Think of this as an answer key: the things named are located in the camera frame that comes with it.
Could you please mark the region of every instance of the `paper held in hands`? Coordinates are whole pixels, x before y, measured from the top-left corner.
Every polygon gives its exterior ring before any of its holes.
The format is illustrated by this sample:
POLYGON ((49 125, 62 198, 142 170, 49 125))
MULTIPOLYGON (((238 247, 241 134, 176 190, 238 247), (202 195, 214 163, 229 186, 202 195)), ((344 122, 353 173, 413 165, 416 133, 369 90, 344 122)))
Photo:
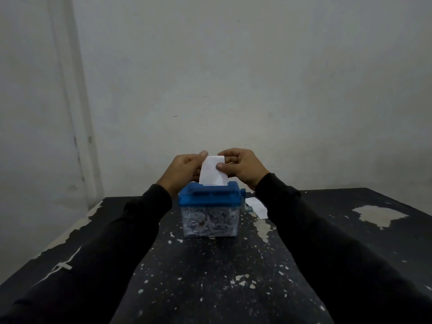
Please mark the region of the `paper held in hands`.
POLYGON ((258 215, 260 219, 266 219, 267 217, 267 208, 259 201, 257 198, 246 198, 246 203, 252 207, 254 213, 258 215))
POLYGON ((216 169, 216 164, 225 162, 223 155, 209 155, 201 166, 200 181, 202 185, 228 185, 228 176, 216 169))

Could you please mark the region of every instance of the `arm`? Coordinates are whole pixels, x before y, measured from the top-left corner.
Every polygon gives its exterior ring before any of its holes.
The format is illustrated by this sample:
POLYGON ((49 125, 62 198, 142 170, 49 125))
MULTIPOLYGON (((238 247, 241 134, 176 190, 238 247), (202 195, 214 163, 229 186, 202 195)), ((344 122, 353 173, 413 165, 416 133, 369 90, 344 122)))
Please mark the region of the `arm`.
POLYGON ((237 176, 268 209, 298 268, 336 322, 432 323, 432 301, 386 261, 309 208, 250 150, 221 152, 219 170, 237 176))
POLYGON ((133 271, 152 246, 159 220, 207 156, 177 156, 157 184, 129 201, 122 216, 0 317, 1 323, 109 323, 133 271))

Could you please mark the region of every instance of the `table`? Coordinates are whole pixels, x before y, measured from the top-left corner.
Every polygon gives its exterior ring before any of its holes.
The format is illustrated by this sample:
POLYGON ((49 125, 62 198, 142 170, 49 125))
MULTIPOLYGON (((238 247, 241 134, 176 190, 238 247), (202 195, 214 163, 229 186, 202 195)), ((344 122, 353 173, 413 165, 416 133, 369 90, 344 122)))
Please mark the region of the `table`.
MULTIPOLYGON (((97 236, 131 198, 105 198, 89 224, 3 283, 1 313, 57 263, 97 236)), ((302 191, 302 198, 432 297, 432 216, 365 188, 308 190, 302 191), (353 212, 365 205, 408 216, 380 229, 353 212)), ((268 219, 242 214, 236 238, 184 239, 181 225, 174 202, 112 323, 332 323, 268 219)))

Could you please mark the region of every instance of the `black long-sleeve shirt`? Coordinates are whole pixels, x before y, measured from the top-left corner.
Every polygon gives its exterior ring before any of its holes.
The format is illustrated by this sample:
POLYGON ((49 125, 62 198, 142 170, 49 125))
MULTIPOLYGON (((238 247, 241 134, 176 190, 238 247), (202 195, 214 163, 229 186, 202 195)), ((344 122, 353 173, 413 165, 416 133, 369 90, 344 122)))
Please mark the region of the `black long-sleeve shirt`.
MULTIPOLYGON (((386 261, 317 215, 274 174, 256 196, 303 276, 336 323, 432 323, 432 300, 386 261)), ((152 185, 83 246, 65 268, 14 302, 0 323, 109 323, 138 263, 152 246, 170 195, 152 185)))

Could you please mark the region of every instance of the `paper scrap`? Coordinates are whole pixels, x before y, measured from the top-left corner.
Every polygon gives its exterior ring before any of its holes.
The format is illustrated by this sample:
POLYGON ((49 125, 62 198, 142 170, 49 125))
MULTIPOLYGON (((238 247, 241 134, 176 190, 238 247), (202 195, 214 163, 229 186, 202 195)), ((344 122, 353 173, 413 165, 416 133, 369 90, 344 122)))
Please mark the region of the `paper scrap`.
POLYGON ((216 169, 219 162, 225 163, 223 155, 209 155, 201 166, 200 181, 202 185, 228 185, 228 176, 216 169))
POLYGON ((259 201, 257 198, 246 198, 246 203, 252 207, 254 212, 258 215, 260 219, 266 219, 267 216, 267 208, 259 201))

